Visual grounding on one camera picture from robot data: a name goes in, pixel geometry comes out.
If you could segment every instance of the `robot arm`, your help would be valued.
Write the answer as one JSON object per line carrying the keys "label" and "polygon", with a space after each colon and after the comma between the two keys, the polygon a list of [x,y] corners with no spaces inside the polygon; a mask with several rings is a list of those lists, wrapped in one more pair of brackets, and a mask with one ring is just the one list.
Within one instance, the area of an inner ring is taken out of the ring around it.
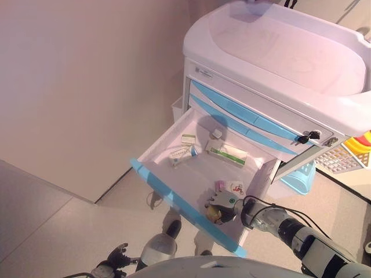
{"label": "robot arm", "polygon": [[237,199],[227,191],[217,192],[209,204],[219,209],[222,219],[225,219],[223,214],[230,218],[233,210],[247,228],[256,228],[280,238],[301,260],[304,274],[317,278],[371,277],[370,267],[355,262],[347,250],[305,226],[280,206],[263,204],[253,196]]}

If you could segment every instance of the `plastic basket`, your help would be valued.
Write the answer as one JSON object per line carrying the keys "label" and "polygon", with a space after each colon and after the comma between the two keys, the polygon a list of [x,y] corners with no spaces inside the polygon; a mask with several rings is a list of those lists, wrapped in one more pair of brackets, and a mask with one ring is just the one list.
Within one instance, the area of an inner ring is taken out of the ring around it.
{"label": "plastic basket", "polygon": [[334,174],[362,168],[370,169],[370,153],[355,155],[344,144],[323,153],[315,161]]}

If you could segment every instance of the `white wall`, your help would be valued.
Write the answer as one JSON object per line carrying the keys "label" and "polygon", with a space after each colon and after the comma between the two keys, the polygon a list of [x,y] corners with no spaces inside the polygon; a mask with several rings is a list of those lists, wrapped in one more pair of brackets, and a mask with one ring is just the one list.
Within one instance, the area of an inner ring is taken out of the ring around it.
{"label": "white wall", "polygon": [[[298,0],[294,9],[352,30],[371,29],[370,0]],[[366,38],[369,37],[370,31],[366,34]]]}
{"label": "white wall", "polygon": [[0,159],[95,201],[171,124],[188,2],[0,4]]}

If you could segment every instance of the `yellow object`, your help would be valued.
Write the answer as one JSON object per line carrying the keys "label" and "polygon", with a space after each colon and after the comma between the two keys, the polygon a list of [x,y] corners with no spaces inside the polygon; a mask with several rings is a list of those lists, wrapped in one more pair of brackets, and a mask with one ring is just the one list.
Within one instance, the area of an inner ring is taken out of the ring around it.
{"label": "yellow object", "polygon": [[367,131],[363,136],[365,136],[367,141],[371,142],[371,130]]}
{"label": "yellow object", "polygon": [[363,153],[371,152],[371,147],[365,146],[358,142],[355,138],[351,137],[344,142],[344,145],[348,147],[355,155],[361,155]]}

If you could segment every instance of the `green label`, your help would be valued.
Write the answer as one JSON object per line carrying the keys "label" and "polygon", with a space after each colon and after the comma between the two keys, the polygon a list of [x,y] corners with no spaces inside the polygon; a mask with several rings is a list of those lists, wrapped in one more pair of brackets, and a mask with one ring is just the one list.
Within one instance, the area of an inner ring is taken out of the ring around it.
{"label": "green label", "polygon": [[243,161],[240,158],[236,158],[235,156],[232,156],[229,153],[221,152],[221,151],[218,151],[217,149],[214,149],[214,148],[211,148],[210,151],[213,152],[213,153],[216,153],[218,155],[221,155],[221,156],[223,156],[225,158],[231,159],[231,160],[233,160],[233,161],[235,161],[235,162],[237,162],[239,164],[245,165],[245,161]]}

